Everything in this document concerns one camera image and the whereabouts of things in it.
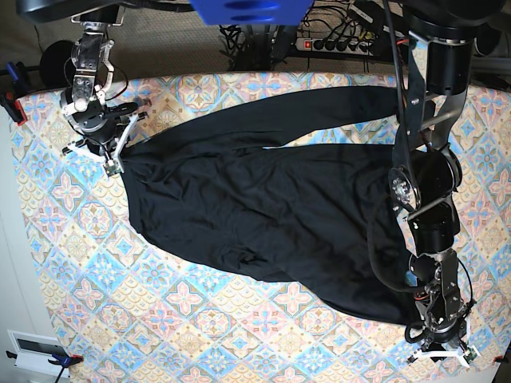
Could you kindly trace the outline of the robot arm image right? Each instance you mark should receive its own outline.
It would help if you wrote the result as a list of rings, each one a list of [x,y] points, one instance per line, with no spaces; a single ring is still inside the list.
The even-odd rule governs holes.
[[[389,199],[414,239],[410,272],[416,286],[385,276],[378,256],[369,254],[372,271],[386,287],[412,294],[419,318],[406,326],[405,338],[421,357],[456,357],[469,364],[477,350],[468,345],[467,318],[474,299],[464,300],[458,274],[464,265],[453,248],[460,230],[453,194],[462,169],[449,135],[464,108],[472,50],[480,12],[464,14],[452,2],[407,1],[409,58],[397,68],[398,119]]]

